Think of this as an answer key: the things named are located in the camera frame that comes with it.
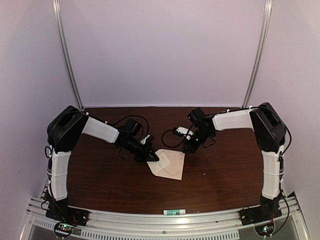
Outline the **beige envelope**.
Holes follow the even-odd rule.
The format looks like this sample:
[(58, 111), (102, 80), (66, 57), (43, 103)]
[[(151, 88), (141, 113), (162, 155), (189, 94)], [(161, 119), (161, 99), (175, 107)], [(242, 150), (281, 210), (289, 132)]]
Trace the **beige envelope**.
[(185, 153), (176, 150), (159, 149), (155, 152), (159, 161), (148, 161), (147, 165), (156, 177), (182, 180)]

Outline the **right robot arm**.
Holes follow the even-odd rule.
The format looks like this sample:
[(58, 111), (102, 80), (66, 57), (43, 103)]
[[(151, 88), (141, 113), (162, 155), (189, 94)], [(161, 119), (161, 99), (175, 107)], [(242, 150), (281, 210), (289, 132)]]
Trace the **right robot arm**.
[(251, 129), (263, 159), (263, 187), (260, 203), (256, 210), (259, 220), (268, 220), (275, 212), (274, 202), (281, 194), (283, 175), (282, 156), (285, 153), (288, 130), (280, 116), (269, 102), (237, 110), (226, 110), (205, 114), (201, 108), (192, 110), (187, 116), (194, 133), (187, 129), (183, 136), (184, 153), (195, 153), (207, 139), (218, 131)]

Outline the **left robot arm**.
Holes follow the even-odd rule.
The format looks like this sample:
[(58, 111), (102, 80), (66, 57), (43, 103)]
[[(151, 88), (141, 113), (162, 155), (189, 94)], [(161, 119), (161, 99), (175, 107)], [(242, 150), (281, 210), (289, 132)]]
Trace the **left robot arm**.
[(125, 116), (123, 126), (102, 121), (88, 112), (67, 106), (47, 127), (48, 154), (47, 174), (49, 178), (49, 202), (52, 213), (61, 222), (72, 218), (68, 206), (67, 175), (71, 153), (81, 135), (89, 135), (114, 144), (134, 154), (137, 162), (158, 162), (160, 159), (153, 150), (154, 136), (146, 134), (138, 141), (135, 136), (142, 128), (134, 115)]

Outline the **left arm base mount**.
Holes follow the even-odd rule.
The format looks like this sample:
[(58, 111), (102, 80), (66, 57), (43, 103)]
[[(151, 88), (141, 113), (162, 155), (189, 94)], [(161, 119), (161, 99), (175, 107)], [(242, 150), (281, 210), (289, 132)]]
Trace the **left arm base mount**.
[(87, 224), (89, 211), (69, 206), (68, 198), (63, 200), (54, 200), (48, 198), (48, 208), (45, 216), (56, 221), (64, 222), (70, 225), (83, 226)]

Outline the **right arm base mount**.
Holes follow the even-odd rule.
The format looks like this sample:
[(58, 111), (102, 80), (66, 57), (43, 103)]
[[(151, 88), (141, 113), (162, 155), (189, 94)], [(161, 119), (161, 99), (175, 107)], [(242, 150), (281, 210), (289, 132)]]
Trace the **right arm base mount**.
[(260, 205), (255, 207), (245, 206), (238, 214), (243, 226), (271, 221), (283, 215), (280, 210), (279, 201), (270, 199), (262, 200)]

